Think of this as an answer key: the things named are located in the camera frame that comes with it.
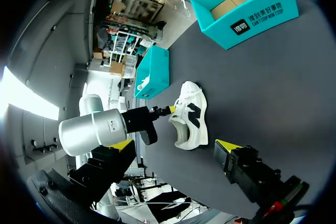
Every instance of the cable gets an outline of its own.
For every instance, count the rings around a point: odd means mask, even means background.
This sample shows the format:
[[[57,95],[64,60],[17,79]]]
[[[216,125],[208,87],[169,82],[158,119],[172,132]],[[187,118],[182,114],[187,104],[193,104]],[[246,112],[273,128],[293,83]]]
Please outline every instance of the cable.
[[[182,221],[185,217],[187,217],[189,214],[191,214],[192,211],[194,211],[197,208],[200,208],[200,206],[199,207],[195,207],[193,210],[191,210],[189,213],[187,213],[180,221]]]
[[[224,224],[227,224],[229,221],[232,221],[233,219],[238,218],[238,216],[233,216],[231,219],[228,219]]]

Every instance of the teal box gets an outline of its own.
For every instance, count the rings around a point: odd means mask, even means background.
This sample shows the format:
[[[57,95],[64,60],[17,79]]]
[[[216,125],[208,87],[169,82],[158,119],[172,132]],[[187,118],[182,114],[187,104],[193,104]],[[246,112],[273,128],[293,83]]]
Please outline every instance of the teal box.
[[[151,99],[158,93],[169,87],[169,51],[157,46],[151,46],[136,71],[135,98]],[[149,83],[138,90],[138,85],[142,84],[149,76]]]
[[[299,16],[296,0],[248,0],[215,20],[211,10],[224,0],[191,0],[201,31],[229,49]]]

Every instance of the floor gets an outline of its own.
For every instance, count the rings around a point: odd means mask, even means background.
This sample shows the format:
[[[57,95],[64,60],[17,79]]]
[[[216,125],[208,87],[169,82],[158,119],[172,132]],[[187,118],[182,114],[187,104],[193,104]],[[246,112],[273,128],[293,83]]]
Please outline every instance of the floor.
[[[190,2],[186,0],[165,0],[165,4],[154,22],[162,20],[166,21],[167,24],[163,28],[163,40],[156,43],[156,46],[169,49],[197,19]]]

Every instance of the gray table surface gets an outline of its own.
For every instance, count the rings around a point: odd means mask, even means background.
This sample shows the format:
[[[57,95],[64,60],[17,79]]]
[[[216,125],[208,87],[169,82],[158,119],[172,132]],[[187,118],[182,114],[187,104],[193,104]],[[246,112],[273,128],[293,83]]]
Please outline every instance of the gray table surface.
[[[215,139],[251,145],[282,179],[310,184],[301,204],[323,190],[336,151],[336,43],[313,0],[297,0],[300,16],[224,50],[193,24],[169,49],[171,85],[150,106],[172,105],[184,81],[207,98],[209,145],[174,146],[168,118],[154,122],[159,140],[146,147],[147,165],[193,199],[229,214],[258,209],[231,185],[213,158]]]

